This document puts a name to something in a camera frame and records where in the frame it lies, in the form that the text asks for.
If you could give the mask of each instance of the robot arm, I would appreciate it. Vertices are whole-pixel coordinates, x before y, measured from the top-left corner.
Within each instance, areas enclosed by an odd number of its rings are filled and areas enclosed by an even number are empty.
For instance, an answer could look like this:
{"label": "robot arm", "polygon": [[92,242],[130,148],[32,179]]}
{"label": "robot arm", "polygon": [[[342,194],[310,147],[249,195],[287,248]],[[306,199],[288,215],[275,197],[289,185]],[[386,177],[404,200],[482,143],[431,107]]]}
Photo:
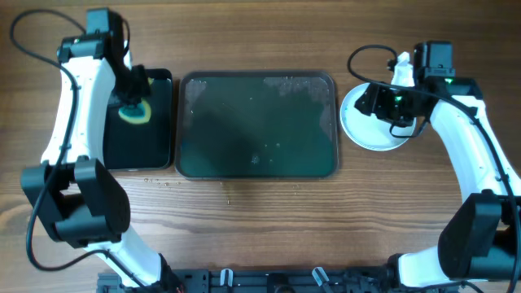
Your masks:
{"label": "robot arm", "polygon": [[376,82],[368,87],[355,107],[363,114],[375,114],[378,119],[398,127],[411,126],[417,116],[430,121],[449,153],[463,201],[442,232],[437,247],[394,258],[400,286],[509,279],[514,267],[514,233],[511,228],[497,230],[497,226],[500,221],[506,225],[514,223],[492,152],[466,113],[450,103],[422,94],[451,96],[474,113],[492,141],[514,195],[520,195],[521,181],[490,128],[477,84],[468,78],[454,77],[452,46],[447,42],[418,44],[414,67],[399,58],[394,69],[393,85],[414,86],[417,90],[390,91]]}
{"label": "robot arm", "polygon": [[[477,108],[476,117],[479,118],[488,136],[493,140],[501,163],[509,176],[514,194],[520,195],[521,181],[510,166],[490,128],[483,100],[474,96],[453,96],[453,98],[466,104],[468,107]],[[454,171],[458,177],[463,202],[466,202],[472,194],[480,194],[482,190],[491,190],[495,195],[506,194],[505,187],[498,181],[499,174],[483,136],[465,114],[454,106],[440,101],[436,104],[431,114],[431,124],[432,128],[440,135],[449,153]],[[496,210],[496,212],[501,214],[501,209]],[[491,225],[496,224],[496,226],[493,226],[494,231],[498,222],[499,219],[491,221]],[[464,237],[464,231],[460,232],[462,237]],[[509,257],[509,259],[510,261],[507,262],[510,262],[510,265],[507,263],[500,264],[503,267],[502,272],[499,268],[487,269],[489,270],[487,273],[481,276],[474,276],[473,278],[509,278],[513,265],[512,257]],[[502,257],[498,259],[498,262],[503,261],[505,260]],[[438,247],[431,247],[424,251],[401,256],[398,260],[398,268],[401,284],[404,286],[425,287],[452,282],[451,278],[447,277],[442,269]]]}
{"label": "robot arm", "polygon": [[[79,86],[76,119],[64,164],[75,163],[82,156],[103,164],[103,134],[111,97],[122,105],[136,105],[151,93],[144,67],[131,65],[128,43],[124,47],[123,23],[121,16],[107,8],[90,10],[86,34],[64,38],[58,49],[59,62],[73,74]],[[55,128],[42,163],[56,163],[71,105],[70,80],[62,72]]]}
{"label": "robot arm", "polygon": [[[142,285],[175,291],[175,276],[164,258],[151,250],[130,226],[129,199],[103,164],[103,134],[107,105],[136,105],[150,95],[143,66],[131,66],[124,48],[122,18],[108,9],[87,12],[86,34],[64,38],[58,60],[76,79],[77,110],[54,186],[48,189],[38,213],[46,232],[56,242],[74,248],[107,251],[98,254],[121,277],[127,287]],[[72,85],[62,72],[62,93],[55,128],[42,156],[42,165],[23,171],[21,185],[34,206],[47,175],[57,165],[61,143],[72,109]],[[70,182],[79,194],[64,196]]]}

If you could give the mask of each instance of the wood grain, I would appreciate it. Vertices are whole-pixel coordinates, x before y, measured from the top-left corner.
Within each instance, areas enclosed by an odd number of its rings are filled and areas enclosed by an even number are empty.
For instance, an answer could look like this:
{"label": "wood grain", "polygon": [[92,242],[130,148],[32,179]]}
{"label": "wood grain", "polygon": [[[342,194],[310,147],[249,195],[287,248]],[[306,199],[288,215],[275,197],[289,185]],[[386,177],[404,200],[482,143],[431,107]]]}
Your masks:
{"label": "wood grain", "polygon": [[[92,0],[49,1],[85,23]],[[475,77],[497,138],[517,168],[521,2],[342,1],[194,2],[134,0],[112,6],[129,20],[135,63],[167,68],[177,78],[194,70],[309,68],[328,71],[338,100],[360,82],[345,62],[359,46],[398,51],[417,42],[454,44],[459,76]],[[92,258],[60,273],[36,271],[24,254],[31,211],[20,172],[38,163],[59,101],[59,73],[10,44],[7,28],[36,0],[0,3],[0,292],[87,292],[107,270]],[[20,24],[22,43],[49,56],[74,28],[47,15]],[[382,52],[360,55],[357,70],[388,80]],[[461,204],[458,182],[432,129],[394,151],[371,152],[340,134],[340,170],[320,181],[186,181],[173,168],[118,173],[132,223],[176,269],[312,268],[378,265],[397,252],[436,245]],[[37,257],[58,264],[80,253],[35,231]],[[502,292],[505,283],[481,284]]]}

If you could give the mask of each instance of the green sponge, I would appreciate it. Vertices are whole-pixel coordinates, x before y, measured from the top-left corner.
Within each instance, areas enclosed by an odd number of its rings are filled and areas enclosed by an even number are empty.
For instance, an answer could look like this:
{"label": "green sponge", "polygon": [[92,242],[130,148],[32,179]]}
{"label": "green sponge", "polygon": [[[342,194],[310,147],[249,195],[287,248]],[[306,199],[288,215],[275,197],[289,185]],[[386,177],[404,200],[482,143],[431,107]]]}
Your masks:
{"label": "green sponge", "polygon": [[121,107],[118,114],[124,121],[133,125],[140,125],[150,121],[152,109],[146,99],[142,98],[138,105]]}

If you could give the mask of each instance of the black cable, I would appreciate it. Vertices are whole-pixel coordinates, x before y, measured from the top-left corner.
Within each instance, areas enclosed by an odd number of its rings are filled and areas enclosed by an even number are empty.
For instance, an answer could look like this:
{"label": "black cable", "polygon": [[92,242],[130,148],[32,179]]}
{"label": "black cable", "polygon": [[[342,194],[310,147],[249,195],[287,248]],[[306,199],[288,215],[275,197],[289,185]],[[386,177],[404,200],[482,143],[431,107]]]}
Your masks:
{"label": "black cable", "polygon": [[450,288],[453,286],[460,286],[463,289],[465,289],[465,286],[469,286],[474,291],[476,291],[476,293],[484,293],[475,284],[468,282],[468,281],[460,281],[460,282],[452,282],[452,283],[447,283],[447,284],[425,286],[423,288],[414,288],[413,290],[405,290],[405,292],[407,292],[407,293],[425,292],[428,290],[445,289],[445,288]]}
{"label": "black cable", "polygon": [[508,175],[505,173],[505,170],[503,169],[503,165],[501,164],[501,160],[499,159],[499,155],[497,154],[496,148],[494,147],[494,144],[492,142],[492,139],[488,136],[488,133],[485,131],[481,123],[479,122],[479,119],[475,118],[472,113],[469,112],[468,107],[465,106],[465,104],[457,101],[456,99],[452,97],[444,97],[438,94],[433,94],[430,92],[426,92],[423,90],[416,90],[415,88],[410,88],[406,86],[400,86],[400,85],[389,85],[385,82],[375,81],[370,78],[366,78],[361,76],[360,74],[356,73],[354,70],[352,70],[351,62],[352,59],[357,55],[359,52],[366,50],[366,49],[382,49],[382,50],[388,50],[390,51],[395,60],[397,61],[397,53],[388,46],[384,45],[367,45],[362,46],[358,49],[356,49],[348,59],[348,71],[356,78],[358,78],[361,81],[369,82],[372,84],[380,85],[382,87],[388,88],[390,90],[405,90],[412,93],[417,94],[425,94],[427,96],[439,99],[441,101],[444,101],[454,107],[456,107],[458,110],[463,112],[465,115],[468,116],[468,118],[471,120],[472,124],[474,124],[478,130],[481,132],[481,135],[483,136],[485,142],[487,143],[488,149],[490,150],[490,153],[494,159],[494,163],[496,164],[497,171],[499,172],[500,180],[503,182],[503,185],[505,186],[506,193],[508,195],[508,200],[510,203],[510,208],[512,209],[512,214],[514,216],[514,228],[515,228],[515,234],[516,234],[516,249],[515,249],[515,258],[514,258],[514,268],[512,269],[512,275],[510,277],[510,284],[507,289],[507,293],[513,293],[515,289],[515,285],[517,281],[519,280],[519,259],[521,258],[521,222],[519,221],[519,211],[517,208],[517,203],[515,202],[514,192],[512,191],[512,188],[510,187],[509,178]]}
{"label": "black cable", "polygon": [[31,264],[35,268],[40,269],[42,271],[46,271],[46,272],[54,272],[54,271],[59,271],[59,270],[62,270],[62,269],[69,268],[69,267],[77,264],[78,262],[84,260],[85,258],[87,258],[89,256],[92,256],[94,254],[100,253],[100,254],[105,255],[105,257],[107,257],[109,260],[111,260],[124,274],[129,276],[129,278],[132,281],[136,282],[136,284],[138,284],[140,287],[146,288],[108,250],[98,249],[98,250],[89,251],[89,252],[87,252],[87,253],[85,253],[85,254],[83,254],[81,256],[78,256],[74,260],[69,261],[68,263],[66,263],[64,265],[59,265],[59,266],[55,266],[55,267],[50,267],[50,266],[45,266],[45,265],[40,264],[37,261],[36,257],[34,256],[34,252],[33,252],[34,223],[36,221],[37,214],[40,211],[40,207],[42,206],[43,199],[45,198],[49,188],[54,186],[55,179],[56,179],[56,174],[58,173],[59,167],[62,164],[63,158],[65,157],[65,154],[67,153],[67,149],[70,148],[69,143],[70,143],[70,137],[71,137],[71,133],[72,133],[72,127],[74,125],[74,118],[75,118],[76,110],[77,110],[78,90],[79,90],[77,82],[76,82],[76,79],[74,78],[74,76],[66,68],[64,68],[60,63],[58,63],[58,62],[56,62],[54,60],[48,59],[47,57],[41,56],[41,55],[39,55],[37,53],[34,53],[34,52],[30,51],[30,50],[25,49],[15,39],[15,27],[18,24],[18,22],[20,20],[22,20],[24,17],[26,17],[28,15],[33,15],[33,14],[36,14],[36,13],[49,13],[49,14],[52,14],[52,15],[57,15],[59,17],[62,17],[64,19],[68,20],[69,22],[71,22],[72,24],[74,24],[83,33],[85,33],[85,29],[80,24],[78,24],[75,20],[73,20],[71,17],[69,17],[69,16],[67,16],[67,15],[65,15],[65,14],[63,14],[63,13],[61,13],[59,11],[52,11],[52,10],[47,10],[47,9],[28,10],[28,11],[24,11],[24,12],[20,13],[18,16],[15,17],[15,19],[11,23],[11,27],[10,27],[10,30],[9,30],[9,38],[11,39],[11,42],[13,43],[13,45],[18,50],[20,50],[21,52],[25,53],[26,55],[29,55],[29,56],[34,57],[36,59],[39,59],[39,60],[41,60],[41,61],[43,61],[45,63],[48,63],[48,64],[58,68],[63,73],[65,73],[65,75],[71,81],[71,85],[72,85],[71,86],[71,90],[72,90],[71,112],[69,114],[69,118],[68,118],[68,122],[67,122],[67,128],[65,129],[65,135],[63,136],[62,147],[60,149],[60,152],[59,152],[59,155],[58,155],[58,159],[56,160],[56,164],[52,168],[52,170],[50,171],[50,174],[47,177],[46,182],[45,182],[42,190],[40,191],[40,194],[37,197],[36,203],[34,204],[33,213],[31,214],[31,217],[29,219],[29,223],[28,223],[28,226],[27,226],[27,237],[26,237],[26,240],[25,240],[25,248],[26,248],[26,252],[27,252],[27,257],[28,257],[29,261],[31,262]]}
{"label": "black cable", "polygon": [[123,56],[127,55],[127,52],[129,52],[130,48],[130,26],[129,22],[126,19],[122,19],[123,23],[125,24],[125,27],[127,28],[127,46],[123,49]]}
{"label": "black cable", "polygon": [[394,138],[416,138],[423,133],[425,126],[427,126],[427,122],[429,122],[429,120],[427,118],[423,119],[422,123],[420,124],[420,127],[418,127],[418,131],[416,131],[416,133],[413,133],[413,135],[396,135],[396,134],[394,134],[392,132],[392,130],[396,127],[396,122],[392,122],[391,127],[389,127],[389,133]]}
{"label": "black cable", "polygon": [[468,281],[462,281],[462,287],[465,288],[465,286],[469,286],[477,293],[484,293],[479,287],[477,287],[475,284],[468,282]]}

